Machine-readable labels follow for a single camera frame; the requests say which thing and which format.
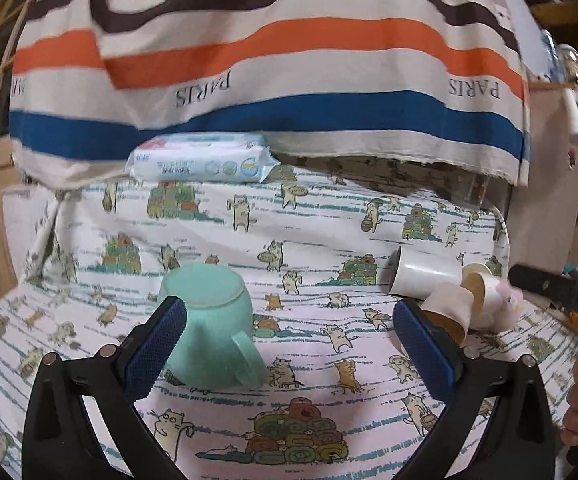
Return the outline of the beige speckled cup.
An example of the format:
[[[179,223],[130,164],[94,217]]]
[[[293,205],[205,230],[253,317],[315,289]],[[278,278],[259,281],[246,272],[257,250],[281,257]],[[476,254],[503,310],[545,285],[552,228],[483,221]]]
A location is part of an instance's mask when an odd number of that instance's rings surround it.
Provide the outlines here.
[[[433,325],[444,328],[461,347],[467,338],[474,301],[468,289],[444,282],[423,300],[420,309]]]

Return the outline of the white cylindrical cup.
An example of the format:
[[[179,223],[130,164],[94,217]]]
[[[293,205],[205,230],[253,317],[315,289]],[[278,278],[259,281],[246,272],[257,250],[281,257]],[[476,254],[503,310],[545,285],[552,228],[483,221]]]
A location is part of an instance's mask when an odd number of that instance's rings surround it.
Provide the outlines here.
[[[462,267],[450,258],[401,246],[393,255],[394,275],[389,292],[399,297],[426,299],[443,283],[459,285]]]

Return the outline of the pink white cartoon mug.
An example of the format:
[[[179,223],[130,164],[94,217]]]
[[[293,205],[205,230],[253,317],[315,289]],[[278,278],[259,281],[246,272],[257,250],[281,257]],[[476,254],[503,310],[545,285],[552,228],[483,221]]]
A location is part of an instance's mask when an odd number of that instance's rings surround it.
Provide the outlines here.
[[[506,280],[477,272],[464,278],[463,287],[474,296],[472,330],[504,333],[511,330],[524,313],[524,295]]]

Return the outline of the wooden curved shelf panel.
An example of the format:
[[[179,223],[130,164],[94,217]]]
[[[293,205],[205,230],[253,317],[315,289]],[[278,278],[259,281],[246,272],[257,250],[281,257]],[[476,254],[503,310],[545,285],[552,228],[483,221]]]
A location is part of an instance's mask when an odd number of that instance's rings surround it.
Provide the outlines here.
[[[510,264],[564,270],[578,218],[577,165],[570,169],[564,89],[530,91],[528,183],[513,189],[506,217]]]

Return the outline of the mint green mug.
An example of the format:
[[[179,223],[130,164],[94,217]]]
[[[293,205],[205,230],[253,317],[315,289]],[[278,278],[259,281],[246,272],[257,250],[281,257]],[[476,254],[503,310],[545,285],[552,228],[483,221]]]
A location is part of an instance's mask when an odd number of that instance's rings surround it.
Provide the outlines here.
[[[188,263],[165,274],[158,298],[182,300],[186,326],[167,359],[183,385],[198,390],[261,388],[267,368],[253,342],[252,300],[237,272]]]

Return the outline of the bear sticker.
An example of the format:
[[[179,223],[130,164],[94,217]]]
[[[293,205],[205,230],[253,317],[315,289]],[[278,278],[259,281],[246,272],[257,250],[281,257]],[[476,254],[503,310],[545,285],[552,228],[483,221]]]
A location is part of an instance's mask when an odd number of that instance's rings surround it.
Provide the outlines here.
[[[570,148],[568,148],[567,156],[569,168],[572,169],[577,165],[577,150],[573,146],[570,146]]]

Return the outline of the white clip lamp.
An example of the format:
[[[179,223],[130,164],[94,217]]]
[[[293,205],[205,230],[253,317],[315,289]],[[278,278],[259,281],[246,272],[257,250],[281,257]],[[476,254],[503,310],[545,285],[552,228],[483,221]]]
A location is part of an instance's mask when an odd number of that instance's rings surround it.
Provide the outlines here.
[[[569,44],[559,44],[557,54],[564,74],[564,107],[570,143],[578,148],[578,51]]]

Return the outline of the clear plastic bottle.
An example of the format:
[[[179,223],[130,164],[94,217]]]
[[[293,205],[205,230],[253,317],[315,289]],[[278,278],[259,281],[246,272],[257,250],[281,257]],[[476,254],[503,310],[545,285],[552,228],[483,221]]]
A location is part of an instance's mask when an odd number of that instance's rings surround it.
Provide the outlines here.
[[[546,56],[548,79],[551,82],[561,84],[564,81],[564,73],[562,72],[562,62],[560,62],[553,36],[548,30],[542,29],[541,40]]]

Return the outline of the cat print bed sheet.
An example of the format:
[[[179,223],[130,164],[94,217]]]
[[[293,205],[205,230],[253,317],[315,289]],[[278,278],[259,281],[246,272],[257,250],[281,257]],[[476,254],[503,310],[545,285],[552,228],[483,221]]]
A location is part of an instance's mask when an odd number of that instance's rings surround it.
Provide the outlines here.
[[[266,182],[96,183],[4,191],[19,283],[0,300],[0,466],[21,474],[42,357],[85,358],[155,310],[162,278],[227,266],[251,295],[268,381],[193,389],[162,372],[138,413],[191,479],[389,479],[441,414],[397,350],[392,255],[507,269],[496,210],[411,182],[281,166]]]

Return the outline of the wet wipes pack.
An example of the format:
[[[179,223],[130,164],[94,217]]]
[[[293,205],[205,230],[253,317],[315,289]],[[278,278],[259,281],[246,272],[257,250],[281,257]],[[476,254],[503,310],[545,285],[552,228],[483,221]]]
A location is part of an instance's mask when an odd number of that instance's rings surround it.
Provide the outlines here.
[[[261,183],[280,165],[255,133],[172,133],[140,144],[126,162],[139,181]]]

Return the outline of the striped Paris cloth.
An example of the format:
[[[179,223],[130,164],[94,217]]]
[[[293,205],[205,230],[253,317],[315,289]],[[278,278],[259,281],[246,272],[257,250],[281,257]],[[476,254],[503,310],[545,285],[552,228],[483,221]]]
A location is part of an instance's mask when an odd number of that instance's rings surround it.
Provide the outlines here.
[[[178,132],[518,185],[525,110],[505,0],[36,0],[9,126],[19,170],[57,188],[118,174]]]

